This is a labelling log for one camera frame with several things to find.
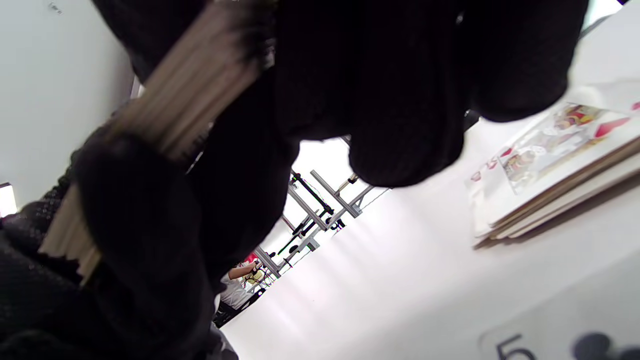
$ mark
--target person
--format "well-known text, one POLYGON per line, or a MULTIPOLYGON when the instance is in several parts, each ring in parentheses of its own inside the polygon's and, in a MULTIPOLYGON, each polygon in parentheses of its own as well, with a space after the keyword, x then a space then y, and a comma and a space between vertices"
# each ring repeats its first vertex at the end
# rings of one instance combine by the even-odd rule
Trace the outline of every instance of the person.
POLYGON ((220 300, 236 310, 240 310, 247 302, 253 300, 253 294, 245 291, 238 279, 254 272, 260 266, 262 264, 254 262, 229 270, 221 280, 224 285, 227 285, 227 289, 220 293, 220 300))
MULTIPOLYGON (((209 0, 93 3, 144 85, 209 0)), ((106 142, 109 123, 98 129, 49 192, 0 220, 0 358, 237 358, 212 329, 214 299, 282 214, 301 140, 350 134, 364 181, 410 186, 458 157, 470 102, 508 121, 564 92, 586 0, 466 3, 279 1, 275 67, 219 115, 186 175, 139 138, 106 142), (467 44, 499 47, 466 69, 452 57, 467 44), (230 176, 239 168, 251 176, 230 176), (85 286, 77 263, 38 253, 72 182, 102 253, 85 286)))

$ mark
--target red object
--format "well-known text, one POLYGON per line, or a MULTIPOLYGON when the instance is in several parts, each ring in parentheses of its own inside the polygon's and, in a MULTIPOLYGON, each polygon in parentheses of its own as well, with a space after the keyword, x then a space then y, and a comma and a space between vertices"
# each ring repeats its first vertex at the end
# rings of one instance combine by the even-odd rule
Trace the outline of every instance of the red object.
POLYGON ((596 131, 594 137, 596 139, 598 139, 598 138, 601 138, 603 136, 606 136, 611 131, 613 131, 613 129, 615 129, 616 127, 620 127, 620 126, 626 124, 627 122, 629 122, 629 120, 631 120, 631 118, 623 117, 622 119, 606 122, 606 123, 598 126, 598 130, 596 131))
POLYGON ((251 253, 246 257, 246 259, 244 259, 243 262, 246 263, 248 261, 250 263, 253 263, 255 260, 258 260, 258 257, 254 253, 251 253))
POLYGON ((507 151, 503 152, 502 155, 500 155, 501 158, 511 154, 511 151, 513 151, 512 148, 508 148, 507 151))

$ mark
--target hand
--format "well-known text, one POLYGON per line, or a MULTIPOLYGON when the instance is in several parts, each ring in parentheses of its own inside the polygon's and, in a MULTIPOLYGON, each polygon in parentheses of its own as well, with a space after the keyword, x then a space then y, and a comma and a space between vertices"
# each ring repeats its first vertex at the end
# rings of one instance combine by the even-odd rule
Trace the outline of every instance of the hand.
POLYGON ((124 135, 87 143, 73 174, 102 252, 103 271, 88 289, 127 352, 197 351, 214 302, 200 252, 200 206, 183 171, 124 135))

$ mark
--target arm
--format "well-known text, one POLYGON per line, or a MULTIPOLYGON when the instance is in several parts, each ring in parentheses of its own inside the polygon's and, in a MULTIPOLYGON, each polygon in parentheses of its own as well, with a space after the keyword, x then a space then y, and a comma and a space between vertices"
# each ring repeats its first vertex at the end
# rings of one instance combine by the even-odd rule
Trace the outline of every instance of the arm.
MULTIPOLYGON (((199 344, 209 333, 214 294, 198 246, 200 206, 184 171, 141 140, 123 136, 107 143, 92 137, 41 201, 0 222, 0 269, 7 274, 0 276, 0 358, 13 348, 31 351, 24 343, 5 343, 8 335, 32 336, 23 329, 108 357, 161 352, 194 358, 205 350, 199 344), (37 252, 71 179, 102 252, 102 272, 80 294, 77 264, 37 252), (126 213, 113 211, 123 197, 126 213), (7 306, 10 312, 3 311, 7 306), (167 309, 180 311, 167 315, 167 309)), ((55 350, 38 344, 34 352, 55 350)))
POLYGON ((250 274, 255 268, 258 266, 256 263, 250 263, 249 265, 243 266, 241 268, 233 268, 229 270, 229 279, 239 279, 247 274, 250 274))

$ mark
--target metal pole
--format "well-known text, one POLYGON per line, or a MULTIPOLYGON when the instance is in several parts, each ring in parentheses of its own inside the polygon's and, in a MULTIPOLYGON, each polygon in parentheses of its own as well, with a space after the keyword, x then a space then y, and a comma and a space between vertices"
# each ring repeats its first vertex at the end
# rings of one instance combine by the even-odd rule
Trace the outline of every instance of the metal pole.
POLYGON ((287 226, 289 227, 289 229, 291 229, 291 231, 294 231, 296 229, 293 226, 293 224, 289 221, 289 219, 286 216, 284 216, 284 214, 282 214, 280 218, 282 218, 282 221, 284 221, 284 223, 287 224, 287 226))
POLYGON ((298 203, 298 205, 300 205, 302 210, 304 210, 314 220, 314 222, 316 223, 316 225, 318 225, 318 227, 320 229, 325 230, 325 231, 327 229, 329 229, 326 226, 326 224, 324 223, 324 221, 316 214, 315 211, 311 210, 309 205, 307 205, 307 203, 304 200, 302 200, 300 195, 298 195, 295 190, 293 190, 291 187, 289 187, 287 192, 298 203))
POLYGON ((349 176, 349 179, 347 179, 347 181, 343 182, 342 185, 340 185, 338 191, 336 191, 335 194, 340 195, 340 192, 343 191, 344 188, 349 186, 349 184, 355 184, 355 182, 358 181, 359 178, 360 176, 357 176, 356 174, 349 176))
POLYGON ((297 174, 295 171, 293 171, 293 169, 291 169, 291 173, 293 174, 293 179, 294 179, 295 181, 300 182, 300 185, 302 185, 302 187, 303 187, 303 188, 305 188, 305 190, 306 190, 309 194, 311 194, 311 196, 313 196, 313 197, 314 197, 314 199, 315 199, 316 201, 318 201, 318 203, 320 203, 320 206, 322 206, 322 208, 323 208, 326 212, 328 212, 329 214, 333 212, 333 209, 332 209, 331 207, 329 207, 329 205, 327 205, 327 203, 326 203, 326 202, 324 202, 324 201, 320 198, 320 196, 318 196, 318 194, 316 194, 316 192, 315 192, 315 191, 313 191, 313 189, 311 189, 311 188, 309 187, 309 185, 307 185, 307 182, 306 182, 306 181, 304 181, 304 180, 302 179, 302 176, 300 176, 300 174, 297 174))
POLYGON ((340 197, 340 195, 336 195, 336 192, 331 188, 331 186, 327 184, 326 181, 322 177, 320 177, 320 175, 318 175, 315 170, 311 170, 311 176, 313 176, 314 179, 316 179, 318 183, 320 183, 320 185, 322 185, 322 187, 326 191, 328 191, 331 196, 340 204, 340 206, 342 206, 353 218, 356 218, 358 217, 358 215, 360 215, 357 211, 355 211, 354 208, 347 204, 347 202, 342 197, 340 197))
MULTIPOLYGON (((356 196, 353 200, 349 202, 349 206, 353 206, 353 204, 358 202, 359 199, 362 199, 364 195, 367 195, 367 193, 371 190, 373 190, 373 186, 371 185, 367 186, 366 189, 362 190, 362 192, 359 193, 358 196, 356 196)), ((344 213, 346 212, 345 209, 346 208, 343 208, 342 210, 338 211, 334 216, 332 216, 331 221, 329 221, 329 224, 327 226, 328 227, 333 226, 333 224, 335 224, 335 222, 338 221, 342 215, 344 215, 344 213)))
POLYGON ((269 269, 269 271, 271 271, 271 273, 279 279, 280 273, 278 272, 278 265, 276 265, 276 263, 274 263, 273 260, 271 260, 271 258, 267 255, 266 252, 264 252, 264 250, 260 245, 258 245, 258 247, 255 248, 254 253, 258 257, 258 259, 260 259, 262 264, 266 266, 267 269, 269 269))

